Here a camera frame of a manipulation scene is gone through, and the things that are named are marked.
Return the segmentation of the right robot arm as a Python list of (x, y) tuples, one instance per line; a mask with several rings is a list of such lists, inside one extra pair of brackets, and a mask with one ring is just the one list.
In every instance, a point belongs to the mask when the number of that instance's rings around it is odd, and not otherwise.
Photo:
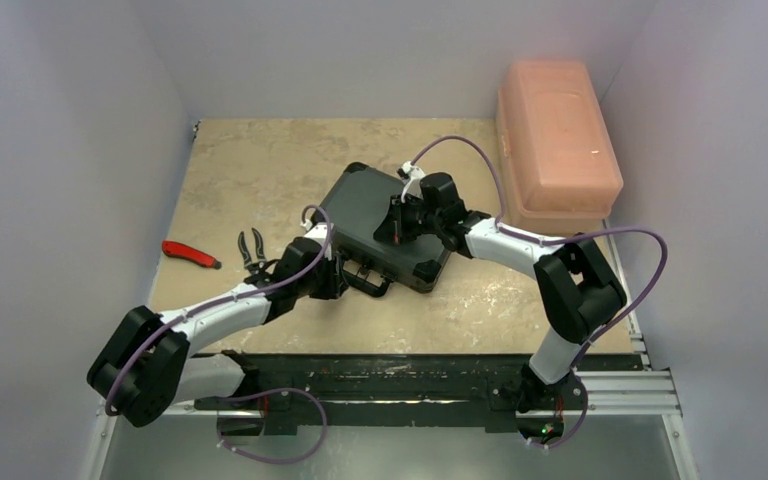
[(522, 368), (517, 409), (548, 405), (559, 396), (591, 335), (627, 303), (614, 270), (592, 239), (528, 240), (524, 233), (504, 232), (489, 214), (466, 208), (447, 173), (427, 175), (418, 184), (419, 195), (391, 196), (374, 239), (406, 245), (433, 235), (450, 252), (534, 279), (550, 328)]

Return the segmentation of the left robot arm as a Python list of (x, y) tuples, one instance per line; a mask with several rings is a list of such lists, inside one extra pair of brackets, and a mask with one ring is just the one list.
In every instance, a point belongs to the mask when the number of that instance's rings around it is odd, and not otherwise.
[(331, 222), (317, 223), (287, 246), (273, 271), (209, 300), (163, 312), (129, 310), (86, 376), (104, 398), (106, 413), (143, 427), (190, 400), (218, 397), (235, 409), (252, 405), (258, 382), (245, 366), (230, 354), (200, 352), (276, 320), (303, 298), (340, 298), (348, 286), (332, 252), (333, 235)]

